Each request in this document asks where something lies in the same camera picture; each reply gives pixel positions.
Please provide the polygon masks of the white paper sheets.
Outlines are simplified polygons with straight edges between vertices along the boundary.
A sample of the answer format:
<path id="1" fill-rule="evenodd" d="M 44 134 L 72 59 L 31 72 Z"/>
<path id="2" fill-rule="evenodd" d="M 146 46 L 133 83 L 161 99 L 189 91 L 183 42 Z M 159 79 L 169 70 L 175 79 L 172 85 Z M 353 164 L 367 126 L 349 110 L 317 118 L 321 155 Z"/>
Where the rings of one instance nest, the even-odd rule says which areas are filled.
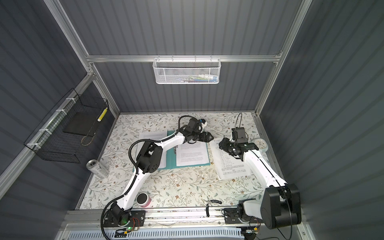
<path id="1" fill-rule="evenodd" d="M 213 160 L 220 180 L 250 176 L 251 171 L 241 160 L 237 160 L 219 149 L 221 140 L 219 138 L 209 143 L 196 142 L 179 145 L 176 148 L 176 166 L 201 166 L 209 164 L 210 160 Z"/>

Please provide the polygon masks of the teal plastic folder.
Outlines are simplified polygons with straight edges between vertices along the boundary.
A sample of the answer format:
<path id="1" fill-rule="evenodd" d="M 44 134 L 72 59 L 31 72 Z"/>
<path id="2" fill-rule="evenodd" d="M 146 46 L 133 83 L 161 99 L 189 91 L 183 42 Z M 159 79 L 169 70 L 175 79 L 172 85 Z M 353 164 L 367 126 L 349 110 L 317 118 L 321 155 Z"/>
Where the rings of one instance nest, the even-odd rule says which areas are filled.
<path id="1" fill-rule="evenodd" d="M 175 131 L 159 131 L 159 132 L 142 132 L 139 133 L 140 139 L 154 139 L 159 140 L 167 137 L 168 135 L 172 135 Z M 167 151 L 166 157 L 162 158 L 161 165 L 159 166 L 159 170 L 171 170 L 171 169 L 179 169 L 186 167 L 197 167 L 197 166 L 209 166 L 211 163 L 208 161 L 205 164 L 199 165 L 188 165 L 188 166 L 178 166 L 177 165 L 177 147 L 174 147 L 171 150 Z"/>

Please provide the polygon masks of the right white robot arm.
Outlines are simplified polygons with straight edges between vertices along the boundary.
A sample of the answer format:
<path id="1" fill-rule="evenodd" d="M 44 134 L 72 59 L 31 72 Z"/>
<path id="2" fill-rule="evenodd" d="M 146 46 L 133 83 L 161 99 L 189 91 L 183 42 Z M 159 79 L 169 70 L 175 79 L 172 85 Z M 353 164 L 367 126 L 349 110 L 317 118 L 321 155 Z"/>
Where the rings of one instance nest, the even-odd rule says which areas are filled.
<path id="1" fill-rule="evenodd" d="M 262 201 L 240 200 L 237 206 L 239 219 L 254 217 L 268 229 L 299 225 L 302 222 L 301 196 L 298 187 L 288 184 L 263 158 L 256 144 L 248 141 L 244 128 L 232 128 L 232 138 L 223 138 L 219 148 L 240 159 L 263 187 Z"/>

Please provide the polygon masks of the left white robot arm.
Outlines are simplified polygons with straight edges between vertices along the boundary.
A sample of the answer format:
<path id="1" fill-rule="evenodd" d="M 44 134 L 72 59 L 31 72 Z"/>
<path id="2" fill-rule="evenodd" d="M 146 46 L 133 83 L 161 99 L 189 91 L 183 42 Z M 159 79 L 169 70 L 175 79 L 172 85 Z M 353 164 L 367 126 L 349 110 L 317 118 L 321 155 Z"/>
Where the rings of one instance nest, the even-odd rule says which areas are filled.
<path id="1" fill-rule="evenodd" d="M 129 159 L 134 166 L 134 173 L 124 192 L 119 197 L 106 204 L 101 215 L 101 227 L 109 214 L 116 225 L 126 226 L 132 218 L 136 196 L 139 194 L 146 179 L 158 170 L 161 158 L 175 146 L 193 142 L 208 143 L 214 139 L 204 128 L 207 121 L 196 119 L 189 115 L 181 116 L 177 130 L 170 136 L 160 140 L 140 139 L 129 148 Z"/>

